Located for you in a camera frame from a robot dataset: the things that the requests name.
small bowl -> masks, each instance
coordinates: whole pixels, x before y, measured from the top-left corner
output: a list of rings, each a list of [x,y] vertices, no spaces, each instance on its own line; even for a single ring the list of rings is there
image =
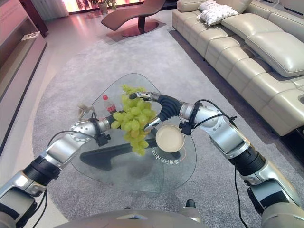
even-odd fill
[[[173,153],[184,146],[185,136],[177,126],[165,125],[157,131],[155,140],[163,151]]]

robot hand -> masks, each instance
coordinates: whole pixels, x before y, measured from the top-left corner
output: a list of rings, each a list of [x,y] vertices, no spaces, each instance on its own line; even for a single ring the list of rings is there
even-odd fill
[[[143,98],[144,101],[156,101],[161,104],[161,112],[144,127],[145,132],[152,130],[159,123],[168,120],[173,116],[178,116],[183,105],[183,102],[173,97],[153,92],[138,92],[130,95],[130,99],[135,99],[137,97]]]

glass tabletop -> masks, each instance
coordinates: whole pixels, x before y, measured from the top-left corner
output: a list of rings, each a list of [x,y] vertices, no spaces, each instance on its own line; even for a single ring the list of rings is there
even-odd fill
[[[144,87],[148,92],[160,93],[143,75],[128,74],[110,85],[93,103],[98,117],[109,116],[102,95],[107,95],[115,104],[116,110],[122,110],[122,85]],[[152,109],[159,113],[160,104],[151,102]],[[147,191],[164,192],[184,184],[193,174],[196,165],[196,150],[191,136],[185,135],[185,144],[178,152],[162,151],[155,142],[157,129],[163,125],[178,126],[181,120],[173,117],[156,127],[146,137],[149,147],[145,155],[132,152],[130,144],[123,138],[124,131],[111,129],[106,132],[111,139],[106,145],[98,147],[91,140],[81,147],[81,151],[72,160],[73,166],[82,174],[102,183],[115,187]]]

plastic bottle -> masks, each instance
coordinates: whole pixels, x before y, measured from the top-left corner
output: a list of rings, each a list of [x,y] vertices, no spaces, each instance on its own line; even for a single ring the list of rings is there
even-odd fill
[[[104,100],[104,105],[105,105],[105,108],[107,109],[107,111],[110,114],[115,113],[116,107],[115,107],[114,103],[109,99],[109,97],[107,95],[103,95],[103,100]]]

chaise lounge chair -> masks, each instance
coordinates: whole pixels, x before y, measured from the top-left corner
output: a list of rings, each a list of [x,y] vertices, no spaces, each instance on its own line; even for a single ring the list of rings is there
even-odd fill
[[[150,32],[155,29],[159,23],[147,22],[145,19],[161,10],[166,0],[145,0],[141,5],[134,7],[127,7],[124,9],[117,9],[114,12],[107,15],[101,23],[107,26],[109,29],[116,31],[125,22],[132,18],[138,17],[137,27],[131,27],[122,33],[124,37],[137,36],[146,32]]]

